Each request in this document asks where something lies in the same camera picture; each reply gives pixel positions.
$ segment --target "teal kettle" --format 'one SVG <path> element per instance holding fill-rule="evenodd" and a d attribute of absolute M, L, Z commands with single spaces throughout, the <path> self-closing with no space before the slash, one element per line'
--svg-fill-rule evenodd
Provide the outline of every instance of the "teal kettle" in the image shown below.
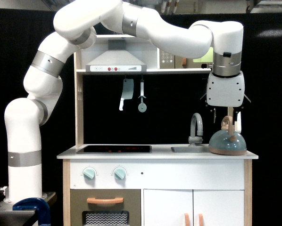
<path fill-rule="evenodd" d="M 234 131 L 231 116 L 223 118 L 222 129 L 211 137 L 208 147 L 215 154 L 243 155 L 247 152 L 245 139 Z"/>

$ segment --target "knob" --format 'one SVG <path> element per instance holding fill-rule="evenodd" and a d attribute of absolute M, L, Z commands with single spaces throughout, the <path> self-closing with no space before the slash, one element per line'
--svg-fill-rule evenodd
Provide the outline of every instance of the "knob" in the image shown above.
<path fill-rule="evenodd" d="M 114 170 L 114 177 L 117 180 L 123 180 L 125 178 L 125 169 L 123 167 L 117 167 Z"/>
<path fill-rule="evenodd" d="M 95 177 L 95 170 L 92 167 L 87 167 L 83 170 L 84 178 L 92 180 Z"/>

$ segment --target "black curtain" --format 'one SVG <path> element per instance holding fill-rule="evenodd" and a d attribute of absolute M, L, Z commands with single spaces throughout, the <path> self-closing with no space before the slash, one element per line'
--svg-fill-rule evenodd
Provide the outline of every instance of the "black curtain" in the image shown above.
<path fill-rule="evenodd" d="M 13 99 L 26 97 L 24 75 L 42 40 L 54 32 L 55 12 L 0 9 L 0 186 L 8 185 L 7 138 L 4 110 Z M 244 25 L 242 70 L 246 95 L 242 135 L 253 161 L 253 225 L 282 221 L 282 14 L 227 14 L 164 16 L 171 24 L 188 28 L 198 20 L 239 21 Z M 98 34 L 112 33 L 102 25 Z M 55 191 L 52 226 L 62 225 L 62 161 L 56 156 L 75 145 L 74 61 L 71 56 L 60 74 L 64 88 L 49 121 L 41 127 L 43 191 Z M 123 76 L 84 76 L 85 143 L 186 143 L 190 119 L 199 112 L 204 143 L 218 131 L 225 108 L 199 100 L 207 75 L 144 75 L 144 102 L 138 111 L 139 91 L 119 112 Z M 132 77 L 136 88 L 141 76 Z"/>

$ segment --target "range hood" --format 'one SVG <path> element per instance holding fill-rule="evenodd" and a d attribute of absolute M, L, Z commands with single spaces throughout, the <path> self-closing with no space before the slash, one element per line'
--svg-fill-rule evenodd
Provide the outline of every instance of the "range hood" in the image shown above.
<path fill-rule="evenodd" d="M 146 64 L 125 49 L 125 40 L 109 40 L 108 51 L 90 61 L 85 66 L 86 72 L 145 72 Z"/>

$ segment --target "robotic arm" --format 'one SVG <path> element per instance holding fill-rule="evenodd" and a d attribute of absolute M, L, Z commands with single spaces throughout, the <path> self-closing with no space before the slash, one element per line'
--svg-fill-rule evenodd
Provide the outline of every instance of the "robotic arm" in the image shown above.
<path fill-rule="evenodd" d="M 98 23 L 112 31 L 146 39 L 181 57 L 200 58 L 212 46 L 214 64 L 207 85 L 208 104 L 240 106 L 242 103 L 243 27 L 240 23 L 198 21 L 184 29 L 166 23 L 153 9 L 122 0 L 76 0 L 56 13 L 56 32 L 39 46 L 24 79 L 28 97 L 12 101 L 5 110 L 12 202 L 42 196 L 39 126 L 49 119 L 61 94 L 59 73 L 64 63 L 74 52 L 94 44 L 93 26 Z"/>

